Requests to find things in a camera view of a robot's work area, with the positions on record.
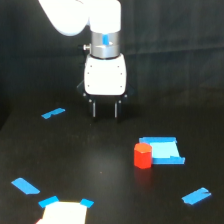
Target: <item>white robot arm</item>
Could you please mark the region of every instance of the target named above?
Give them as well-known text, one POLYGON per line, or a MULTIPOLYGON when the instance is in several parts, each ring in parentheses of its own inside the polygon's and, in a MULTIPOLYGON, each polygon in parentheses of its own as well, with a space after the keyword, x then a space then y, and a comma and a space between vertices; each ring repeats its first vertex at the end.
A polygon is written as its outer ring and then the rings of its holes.
MULTIPOLYGON (((83 96, 90 96, 95 117, 93 96, 124 96, 126 94, 126 65, 120 53, 121 5, 117 0, 39 0, 55 29, 63 35, 74 36, 90 26, 91 44, 84 71, 83 96)), ((115 117, 118 104, 115 103, 115 117)))

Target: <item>blue tape marker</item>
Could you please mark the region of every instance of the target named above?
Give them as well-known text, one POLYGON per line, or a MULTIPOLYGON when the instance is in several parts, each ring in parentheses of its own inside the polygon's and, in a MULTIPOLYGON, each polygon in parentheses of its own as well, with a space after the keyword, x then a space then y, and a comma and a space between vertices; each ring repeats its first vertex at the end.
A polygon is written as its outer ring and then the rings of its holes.
POLYGON ((11 183, 14 186, 16 186, 17 188, 19 188, 25 194, 39 194, 40 193, 40 191, 37 188, 32 186, 30 183, 28 183, 23 178, 18 178, 11 183))
POLYGON ((80 202, 81 205, 85 205, 87 208, 90 208, 94 202, 87 200, 87 199, 82 199, 82 201, 80 202))
POLYGON ((65 109, 58 108, 58 109, 52 110, 51 112, 48 112, 48 113, 46 113, 46 114, 43 114, 43 115, 41 115, 41 116, 42 116, 43 118, 45 118, 45 119, 48 119, 48 118, 51 117, 51 115, 57 115, 57 114, 60 114, 60 113, 62 113, 62 112, 64 112, 64 111, 65 111, 65 109))
POLYGON ((109 45, 109 35, 108 34, 104 34, 103 35, 103 44, 104 45, 109 45))
POLYGON ((38 204, 40 205, 40 207, 45 208, 47 205, 50 205, 54 202, 59 201, 58 198, 56 196, 45 199, 43 201, 38 202, 38 204))
POLYGON ((140 143, 152 143, 152 142, 176 142, 177 140, 175 137, 143 137, 139 139, 140 143))
POLYGON ((170 158, 153 158, 153 164, 184 164, 185 158, 184 157, 174 157, 171 156, 170 158))
POLYGON ((193 193, 183 197, 182 200, 186 204, 193 205, 209 196, 211 196, 211 193, 209 193, 207 189, 202 187, 201 189, 194 191, 193 193))

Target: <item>black table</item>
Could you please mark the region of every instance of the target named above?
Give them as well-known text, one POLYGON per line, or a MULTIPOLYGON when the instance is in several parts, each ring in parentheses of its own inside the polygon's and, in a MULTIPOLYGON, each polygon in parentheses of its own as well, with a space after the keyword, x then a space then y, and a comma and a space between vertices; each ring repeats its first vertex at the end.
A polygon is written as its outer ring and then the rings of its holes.
POLYGON ((38 202, 93 200, 86 224, 223 224, 224 110, 126 106, 116 123, 113 105, 16 108, 0 132, 0 223, 35 223, 38 202), (66 112, 43 119, 62 107, 66 112), (139 137, 174 136, 185 165, 133 166, 139 137), (24 178, 41 192, 25 195, 11 182, 24 178), (181 198, 201 187, 212 196, 189 206, 181 198))

